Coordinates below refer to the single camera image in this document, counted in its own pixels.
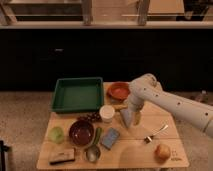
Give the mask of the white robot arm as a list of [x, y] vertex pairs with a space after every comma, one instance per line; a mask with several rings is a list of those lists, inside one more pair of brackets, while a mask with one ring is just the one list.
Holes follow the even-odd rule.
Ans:
[[132, 80], [129, 83], [128, 109], [138, 112], [144, 102], [149, 101], [213, 138], [213, 106], [159, 90], [157, 83], [156, 77], [150, 73]]

